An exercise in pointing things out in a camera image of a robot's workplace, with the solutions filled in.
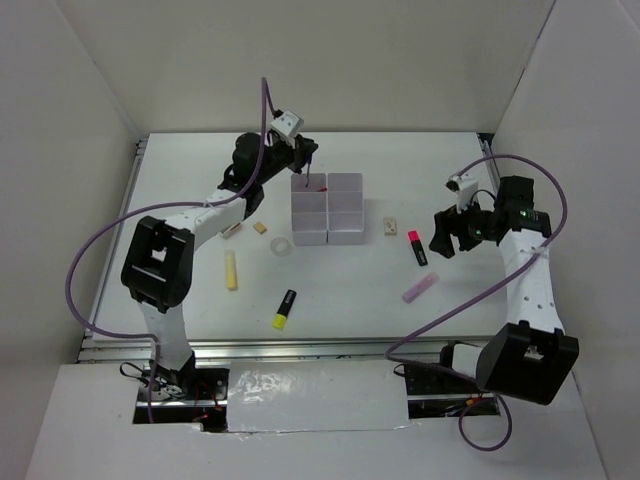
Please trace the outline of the beige white eraser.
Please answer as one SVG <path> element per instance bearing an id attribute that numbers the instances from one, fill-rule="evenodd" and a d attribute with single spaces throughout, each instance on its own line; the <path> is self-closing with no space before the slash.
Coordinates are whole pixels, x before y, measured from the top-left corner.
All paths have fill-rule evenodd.
<path id="1" fill-rule="evenodd" d="M 398 232 L 397 221 L 394 217 L 384 217 L 383 227 L 385 236 L 395 236 Z"/>

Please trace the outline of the black pink highlighter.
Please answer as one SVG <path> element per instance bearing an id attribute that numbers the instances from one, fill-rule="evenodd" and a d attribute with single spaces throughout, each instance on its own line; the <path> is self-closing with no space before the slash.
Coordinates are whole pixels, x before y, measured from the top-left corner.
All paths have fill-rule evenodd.
<path id="1" fill-rule="evenodd" d="M 419 233 L 416 230 L 410 230 L 408 240 L 418 265 L 427 266 L 428 260 Z"/>

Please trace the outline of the aluminium frame rail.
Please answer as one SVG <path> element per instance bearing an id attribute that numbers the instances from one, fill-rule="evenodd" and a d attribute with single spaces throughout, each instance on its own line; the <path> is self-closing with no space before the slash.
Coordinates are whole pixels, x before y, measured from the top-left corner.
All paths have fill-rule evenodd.
<path id="1" fill-rule="evenodd" d="M 200 362 L 232 360 L 297 361 L 321 359 L 381 358 L 394 338 L 262 339 L 193 341 L 191 349 Z M 151 345 L 145 340 L 82 340 L 79 363 L 146 362 Z"/>

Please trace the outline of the clear tape roll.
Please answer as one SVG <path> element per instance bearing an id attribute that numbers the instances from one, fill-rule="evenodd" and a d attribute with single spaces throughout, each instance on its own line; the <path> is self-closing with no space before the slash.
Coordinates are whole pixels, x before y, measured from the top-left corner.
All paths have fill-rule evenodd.
<path id="1" fill-rule="evenodd" d="M 292 245 L 285 237 L 274 238 L 270 243 L 271 252 L 278 257 L 284 257 L 290 254 Z"/>

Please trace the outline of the small yellow eraser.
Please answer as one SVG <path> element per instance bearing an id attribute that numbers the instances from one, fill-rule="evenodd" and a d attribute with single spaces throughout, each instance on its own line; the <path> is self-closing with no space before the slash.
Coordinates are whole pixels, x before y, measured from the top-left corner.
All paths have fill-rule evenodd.
<path id="1" fill-rule="evenodd" d="M 266 232 L 266 227 L 261 223 L 257 222 L 253 225 L 253 228 L 259 233 L 264 234 Z"/>

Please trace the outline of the white organizer container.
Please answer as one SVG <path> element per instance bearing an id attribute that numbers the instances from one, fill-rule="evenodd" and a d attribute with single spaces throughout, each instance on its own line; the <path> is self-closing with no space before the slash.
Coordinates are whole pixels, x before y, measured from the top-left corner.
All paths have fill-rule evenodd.
<path id="1" fill-rule="evenodd" d="M 327 177 L 328 243 L 364 242 L 365 215 L 361 173 L 330 173 Z"/>
<path id="2" fill-rule="evenodd" d="M 327 187 L 324 173 L 311 173 L 310 185 L 304 187 L 305 175 L 293 175 L 290 181 L 291 230 L 296 246 L 317 246 L 327 243 L 327 192 L 316 190 Z"/>

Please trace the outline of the white foil-taped panel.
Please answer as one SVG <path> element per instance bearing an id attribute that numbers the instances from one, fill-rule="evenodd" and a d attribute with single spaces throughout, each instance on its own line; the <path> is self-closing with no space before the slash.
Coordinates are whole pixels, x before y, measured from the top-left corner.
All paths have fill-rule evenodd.
<path id="1" fill-rule="evenodd" d="M 410 424 L 404 380 L 386 360 L 235 362 L 233 433 L 379 431 Z"/>

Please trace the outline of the pastel yellow highlighter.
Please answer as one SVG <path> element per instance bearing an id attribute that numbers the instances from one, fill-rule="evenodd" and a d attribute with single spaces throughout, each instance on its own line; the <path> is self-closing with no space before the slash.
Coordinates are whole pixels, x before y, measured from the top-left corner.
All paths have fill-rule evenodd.
<path id="1" fill-rule="evenodd" d="M 233 250 L 226 250 L 224 254 L 225 261 L 225 286 L 228 291 L 236 291 L 238 289 L 238 277 L 236 257 Z"/>

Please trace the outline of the pink white stapler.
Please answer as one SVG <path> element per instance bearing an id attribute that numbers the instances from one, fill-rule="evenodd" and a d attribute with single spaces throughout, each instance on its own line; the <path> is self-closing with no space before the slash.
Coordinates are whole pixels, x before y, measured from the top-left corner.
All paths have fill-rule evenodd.
<path id="1" fill-rule="evenodd" d="M 222 231 L 220 233 L 220 236 L 222 238 L 224 238 L 224 239 L 230 238 L 235 233 L 237 233 L 241 227 L 242 227 L 242 224 L 241 223 L 237 223 L 237 224 L 225 229 L 224 231 Z"/>

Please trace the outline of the white left organizer container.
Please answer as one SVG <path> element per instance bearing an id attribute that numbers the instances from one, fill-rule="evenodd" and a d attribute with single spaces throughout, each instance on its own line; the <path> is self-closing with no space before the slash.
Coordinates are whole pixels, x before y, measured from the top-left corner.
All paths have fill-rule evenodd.
<path id="1" fill-rule="evenodd" d="M 324 173 L 311 173 L 310 185 L 304 187 L 305 175 L 293 175 L 290 181 L 291 230 L 296 246 L 317 246 L 327 243 L 327 192 L 316 190 L 327 187 Z"/>

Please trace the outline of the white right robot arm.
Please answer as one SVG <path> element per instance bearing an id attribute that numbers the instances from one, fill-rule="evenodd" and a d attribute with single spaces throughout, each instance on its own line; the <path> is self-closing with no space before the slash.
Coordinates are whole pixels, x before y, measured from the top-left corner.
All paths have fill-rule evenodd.
<path id="1" fill-rule="evenodd" d="M 579 342 L 566 334 L 555 307 L 549 255 L 542 246 L 551 223 L 534 207 L 534 182 L 501 178 L 491 210 L 478 203 L 478 183 L 471 175 L 453 176 L 447 187 L 457 203 L 435 214 L 430 250 L 450 258 L 493 242 L 510 282 L 504 326 L 483 347 L 456 342 L 445 348 L 438 384 L 457 392 L 473 379 L 482 390 L 548 405 L 578 358 Z"/>

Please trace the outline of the white right organizer container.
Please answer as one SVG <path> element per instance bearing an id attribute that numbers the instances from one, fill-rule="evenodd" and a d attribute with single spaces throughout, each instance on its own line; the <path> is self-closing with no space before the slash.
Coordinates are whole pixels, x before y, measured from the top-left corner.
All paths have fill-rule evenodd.
<path id="1" fill-rule="evenodd" d="M 365 215 L 361 173 L 330 173 L 327 177 L 328 243 L 364 242 Z"/>

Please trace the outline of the pastel purple highlighter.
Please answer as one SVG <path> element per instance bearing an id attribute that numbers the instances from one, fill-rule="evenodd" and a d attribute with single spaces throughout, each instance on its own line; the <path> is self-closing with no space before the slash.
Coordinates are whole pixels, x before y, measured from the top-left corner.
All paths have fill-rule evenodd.
<path id="1" fill-rule="evenodd" d="M 421 279 L 419 282 L 414 284 L 411 288 L 409 288 L 402 295 L 402 300 L 411 304 L 415 301 L 420 295 L 425 293 L 428 289 L 434 286 L 439 281 L 439 276 L 436 273 L 430 273 Z"/>

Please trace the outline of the black yellow highlighter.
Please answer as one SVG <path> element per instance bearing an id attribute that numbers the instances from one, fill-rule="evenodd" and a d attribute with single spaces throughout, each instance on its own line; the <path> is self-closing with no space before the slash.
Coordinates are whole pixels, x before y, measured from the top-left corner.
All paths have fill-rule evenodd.
<path id="1" fill-rule="evenodd" d="M 272 322 L 274 329 L 282 330 L 285 327 L 296 296 L 297 292 L 291 289 L 285 293 Z"/>

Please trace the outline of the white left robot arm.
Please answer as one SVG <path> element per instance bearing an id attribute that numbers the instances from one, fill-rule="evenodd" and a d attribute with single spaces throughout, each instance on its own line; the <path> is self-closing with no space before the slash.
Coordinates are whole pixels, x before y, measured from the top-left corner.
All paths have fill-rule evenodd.
<path id="1" fill-rule="evenodd" d="M 196 390 L 195 353 L 186 336 L 182 303 L 192 284 L 197 249 L 251 216 L 264 199 L 263 185 L 285 169 L 300 174 L 319 145 L 302 135 L 292 144 L 272 131 L 267 144 L 256 133 L 235 141 L 232 163 L 202 206 L 166 219 L 141 218 L 121 272 L 121 283 L 143 314 L 159 351 L 150 367 L 163 389 L 176 399 Z"/>

